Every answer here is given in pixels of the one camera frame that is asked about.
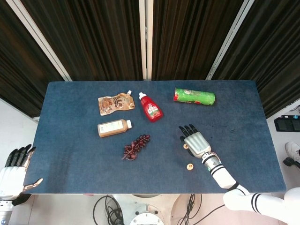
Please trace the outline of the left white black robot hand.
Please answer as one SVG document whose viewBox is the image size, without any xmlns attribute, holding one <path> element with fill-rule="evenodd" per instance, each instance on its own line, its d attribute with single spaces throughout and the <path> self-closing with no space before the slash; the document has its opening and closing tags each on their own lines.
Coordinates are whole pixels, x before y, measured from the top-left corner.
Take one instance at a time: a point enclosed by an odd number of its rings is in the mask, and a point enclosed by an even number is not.
<svg viewBox="0 0 300 225">
<path fill-rule="evenodd" d="M 0 171 L 0 200 L 13 201 L 21 193 L 33 189 L 42 183 L 43 178 L 31 184 L 24 184 L 30 160 L 35 152 L 31 144 L 14 149 Z"/>
</svg>

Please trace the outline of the white divider frame post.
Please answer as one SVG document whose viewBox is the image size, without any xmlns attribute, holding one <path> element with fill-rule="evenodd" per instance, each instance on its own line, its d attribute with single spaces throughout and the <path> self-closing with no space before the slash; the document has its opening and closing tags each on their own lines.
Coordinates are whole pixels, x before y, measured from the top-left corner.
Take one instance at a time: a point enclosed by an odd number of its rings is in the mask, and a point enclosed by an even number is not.
<svg viewBox="0 0 300 225">
<path fill-rule="evenodd" d="M 154 0 L 139 0 L 143 80 L 152 80 Z"/>
<path fill-rule="evenodd" d="M 62 79 L 66 82 L 71 82 L 72 78 L 63 66 L 62 62 L 60 61 L 59 57 L 52 49 L 48 41 L 46 40 L 45 36 L 43 35 L 40 28 L 37 26 L 21 0 L 5 0 L 6 3 L 10 6 L 13 10 L 14 14 L 18 17 L 21 23 L 24 25 L 26 30 L 30 33 L 33 37 L 37 45 L 46 55 L 48 60 L 52 63 L 54 68 L 60 74 Z"/>
<path fill-rule="evenodd" d="M 250 11 L 255 0 L 243 0 L 243 3 L 218 51 L 217 56 L 205 78 L 205 80 L 211 80 L 218 69 L 220 63 L 222 62 L 224 56 L 226 55 L 230 45 L 232 44 L 237 32 L 239 31 L 241 25 L 243 24 L 248 12 Z"/>
</svg>

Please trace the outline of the blue velvet table cloth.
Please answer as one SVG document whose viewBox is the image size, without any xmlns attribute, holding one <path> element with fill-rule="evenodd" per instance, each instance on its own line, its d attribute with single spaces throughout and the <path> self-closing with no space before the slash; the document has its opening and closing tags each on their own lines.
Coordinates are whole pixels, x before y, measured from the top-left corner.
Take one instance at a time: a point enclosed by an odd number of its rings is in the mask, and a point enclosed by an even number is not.
<svg viewBox="0 0 300 225">
<path fill-rule="evenodd" d="M 215 102 L 175 102 L 176 88 L 212 92 Z M 129 90 L 135 109 L 100 115 L 98 98 Z M 161 119 L 149 121 L 140 92 L 160 107 Z M 121 119 L 131 120 L 132 128 L 99 136 L 98 124 Z M 201 160 L 183 148 L 179 126 L 189 124 L 250 192 L 286 190 L 256 84 L 232 80 L 51 82 L 24 182 L 43 178 L 33 194 L 222 193 Z M 150 142 L 136 160 L 122 160 L 125 145 L 141 135 L 150 135 Z"/>
</svg>

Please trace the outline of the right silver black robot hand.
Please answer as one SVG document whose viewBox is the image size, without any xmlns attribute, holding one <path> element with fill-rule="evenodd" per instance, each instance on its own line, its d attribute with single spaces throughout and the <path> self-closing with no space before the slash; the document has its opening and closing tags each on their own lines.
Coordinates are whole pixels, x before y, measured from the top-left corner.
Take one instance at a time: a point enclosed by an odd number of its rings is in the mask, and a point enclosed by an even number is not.
<svg viewBox="0 0 300 225">
<path fill-rule="evenodd" d="M 204 154 L 211 152 L 210 144 L 194 125 L 179 126 L 179 129 L 183 133 L 180 140 L 183 144 L 186 143 L 188 145 L 187 150 L 190 155 L 202 158 Z"/>
</svg>

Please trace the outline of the purple plastic grape bunch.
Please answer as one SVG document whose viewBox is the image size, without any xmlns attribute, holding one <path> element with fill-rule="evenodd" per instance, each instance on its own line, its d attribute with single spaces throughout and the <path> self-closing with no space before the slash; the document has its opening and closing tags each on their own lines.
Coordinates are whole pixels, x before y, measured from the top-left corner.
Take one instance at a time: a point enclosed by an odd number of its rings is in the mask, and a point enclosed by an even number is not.
<svg viewBox="0 0 300 225">
<path fill-rule="evenodd" d="M 149 142 L 150 135 L 141 135 L 133 140 L 131 144 L 125 145 L 122 160 L 136 160 L 138 153 L 142 150 L 142 148 L 146 147 Z"/>
</svg>

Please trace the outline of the orange juice bottle white cap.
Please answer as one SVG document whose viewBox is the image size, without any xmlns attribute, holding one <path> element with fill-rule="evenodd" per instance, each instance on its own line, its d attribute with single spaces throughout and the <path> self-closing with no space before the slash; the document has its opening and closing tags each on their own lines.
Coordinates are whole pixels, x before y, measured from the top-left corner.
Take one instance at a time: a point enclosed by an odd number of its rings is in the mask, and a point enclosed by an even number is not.
<svg viewBox="0 0 300 225">
<path fill-rule="evenodd" d="M 131 120 L 124 119 L 98 124 L 97 126 L 98 134 L 100 137 L 121 134 L 131 128 Z"/>
</svg>

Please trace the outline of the green chip can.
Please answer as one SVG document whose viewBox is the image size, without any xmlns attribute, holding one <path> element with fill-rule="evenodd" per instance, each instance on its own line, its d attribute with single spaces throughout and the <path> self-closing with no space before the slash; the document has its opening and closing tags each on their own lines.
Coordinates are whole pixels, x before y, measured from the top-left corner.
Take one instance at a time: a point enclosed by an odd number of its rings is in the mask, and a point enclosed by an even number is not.
<svg viewBox="0 0 300 225">
<path fill-rule="evenodd" d="M 215 94 L 212 92 L 176 88 L 173 100 L 175 102 L 198 105 L 213 105 L 215 102 Z"/>
</svg>

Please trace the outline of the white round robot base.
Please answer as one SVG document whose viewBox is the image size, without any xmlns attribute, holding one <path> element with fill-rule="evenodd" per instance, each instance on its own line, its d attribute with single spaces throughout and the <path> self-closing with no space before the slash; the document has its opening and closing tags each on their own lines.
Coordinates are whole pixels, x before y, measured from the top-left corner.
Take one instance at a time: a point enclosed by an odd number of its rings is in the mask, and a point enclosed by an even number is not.
<svg viewBox="0 0 300 225">
<path fill-rule="evenodd" d="M 114 194 L 124 225 L 171 225 L 171 212 L 179 194 Z"/>
</svg>

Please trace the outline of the red ketchup bottle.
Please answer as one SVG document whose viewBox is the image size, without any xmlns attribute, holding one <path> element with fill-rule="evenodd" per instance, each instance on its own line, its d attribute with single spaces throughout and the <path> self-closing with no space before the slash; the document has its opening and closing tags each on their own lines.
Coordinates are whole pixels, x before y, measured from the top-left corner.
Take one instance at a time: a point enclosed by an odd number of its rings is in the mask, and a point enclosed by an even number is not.
<svg viewBox="0 0 300 225">
<path fill-rule="evenodd" d="M 163 112 L 160 107 L 146 94 L 140 92 L 139 99 L 146 117 L 151 122 L 155 122 L 163 117 Z"/>
</svg>

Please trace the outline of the brown spouted drink pouch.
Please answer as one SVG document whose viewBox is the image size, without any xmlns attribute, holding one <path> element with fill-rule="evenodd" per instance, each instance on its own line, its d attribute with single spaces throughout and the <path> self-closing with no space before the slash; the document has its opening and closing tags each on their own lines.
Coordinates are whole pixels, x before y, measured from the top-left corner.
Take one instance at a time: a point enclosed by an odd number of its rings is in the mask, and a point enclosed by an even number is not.
<svg viewBox="0 0 300 225">
<path fill-rule="evenodd" d="M 135 103 L 131 96 L 132 91 L 120 93 L 116 96 L 106 96 L 98 98 L 99 112 L 101 116 L 106 116 L 115 111 L 127 111 L 135 109 Z"/>
</svg>

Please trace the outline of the black chair caster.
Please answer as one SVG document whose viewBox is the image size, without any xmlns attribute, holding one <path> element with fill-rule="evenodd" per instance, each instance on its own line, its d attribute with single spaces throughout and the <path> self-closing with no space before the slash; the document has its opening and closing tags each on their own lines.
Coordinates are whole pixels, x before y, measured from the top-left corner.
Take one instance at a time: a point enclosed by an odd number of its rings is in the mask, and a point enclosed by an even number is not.
<svg viewBox="0 0 300 225">
<path fill-rule="evenodd" d="M 295 161 L 294 159 L 292 159 L 291 157 L 287 157 L 283 160 L 283 163 L 286 165 L 286 166 L 296 166 L 297 168 L 300 169 L 300 163 Z"/>
</svg>

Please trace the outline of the black electronic device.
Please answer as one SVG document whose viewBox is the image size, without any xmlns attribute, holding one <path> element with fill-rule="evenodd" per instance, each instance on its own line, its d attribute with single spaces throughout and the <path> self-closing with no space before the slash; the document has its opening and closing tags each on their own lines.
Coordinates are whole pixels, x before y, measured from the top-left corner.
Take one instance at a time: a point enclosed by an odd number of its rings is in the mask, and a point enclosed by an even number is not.
<svg viewBox="0 0 300 225">
<path fill-rule="evenodd" d="M 274 124 L 278 132 L 300 132 L 300 115 L 282 115 Z"/>
</svg>

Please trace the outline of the dark brown pleated curtain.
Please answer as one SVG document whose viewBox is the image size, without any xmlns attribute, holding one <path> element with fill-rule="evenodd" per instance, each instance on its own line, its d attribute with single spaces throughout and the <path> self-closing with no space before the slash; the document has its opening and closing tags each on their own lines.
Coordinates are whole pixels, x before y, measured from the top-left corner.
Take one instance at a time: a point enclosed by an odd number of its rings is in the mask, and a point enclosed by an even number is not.
<svg viewBox="0 0 300 225">
<path fill-rule="evenodd" d="M 73 81 L 142 80 L 139 0 L 21 0 Z"/>
<path fill-rule="evenodd" d="M 204 80 L 244 0 L 154 0 L 152 80 Z"/>
<path fill-rule="evenodd" d="M 300 99 L 300 0 L 254 0 L 212 78 L 255 81 L 267 118 Z"/>
<path fill-rule="evenodd" d="M 6 0 L 0 0 L 0 98 L 38 117 L 48 84 L 62 80 Z"/>
</svg>

